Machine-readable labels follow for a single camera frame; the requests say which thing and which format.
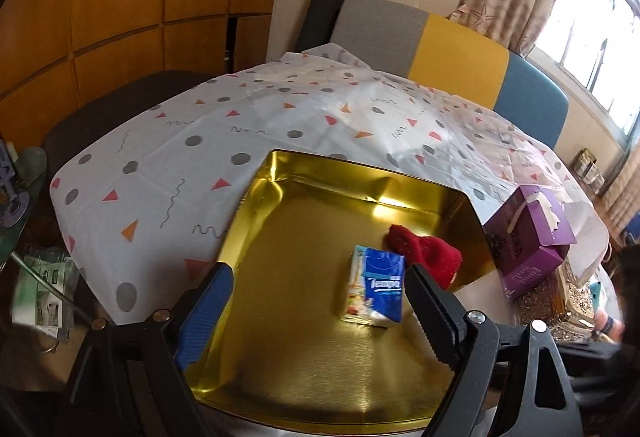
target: screw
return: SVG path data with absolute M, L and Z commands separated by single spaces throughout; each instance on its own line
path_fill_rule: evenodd
M 468 313 L 466 313 L 466 317 L 474 323 L 477 323 L 478 325 L 484 323 L 486 319 L 484 313 L 480 311 L 469 311 Z
M 159 309 L 154 312 L 153 318 L 154 321 L 158 323 L 167 322 L 169 321 L 169 318 L 171 318 L 171 311 L 168 311 L 167 309 Z
M 533 330 L 535 330 L 536 332 L 546 331 L 546 323 L 543 322 L 542 320 L 533 320 L 531 322 L 531 327 L 533 327 Z
M 91 328 L 94 331 L 101 331 L 106 326 L 107 326 L 107 320 L 105 320 L 104 318 L 96 318 L 94 321 L 91 322 Z

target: red glove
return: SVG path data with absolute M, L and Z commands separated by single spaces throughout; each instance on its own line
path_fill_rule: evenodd
M 447 290 L 462 264 L 462 253 L 437 237 L 418 237 L 404 226 L 389 228 L 386 241 L 392 250 L 403 255 L 407 265 L 423 266 L 436 283 Z

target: purple box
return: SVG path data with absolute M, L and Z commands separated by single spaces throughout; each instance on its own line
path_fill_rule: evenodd
M 549 226 L 539 200 L 527 203 L 529 197 L 531 200 L 539 196 L 538 193 L 550 203 L 550 210 L 559 221 L 556 229 Z M 519 216 L 513 223 L 516 214 Z M 569 245 L 576 242 L 553 192 L 535 184 L 519 186 L 484 224 L 484 232 L 492 248 L 495 266 L 502 276 L 504 293 L 511 300 L 533 289 L 551 274 L 564 261 Z

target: window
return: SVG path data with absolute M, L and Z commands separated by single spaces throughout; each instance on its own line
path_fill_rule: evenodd
M 640 17 L 633 0 L 556 0 L 536 47 L 625 135 L 640 109 Z

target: window sill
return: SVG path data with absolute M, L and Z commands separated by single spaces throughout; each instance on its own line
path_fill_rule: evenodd
M 553 59 L 538 48 L 534 48 L 531 51 L 529 56 L 527 56 L 527 61 L 546 74 L 565 93 L 569 94 L 572 99 L 576 100 L 602 127 L 611 140 L 615 142 L 621 150 L 625 150 L 627 140 L 622 129 L 613 122 L 607 111 L 604 110 L 590 92 L 585 90 L 570 74 L 558 67 Z

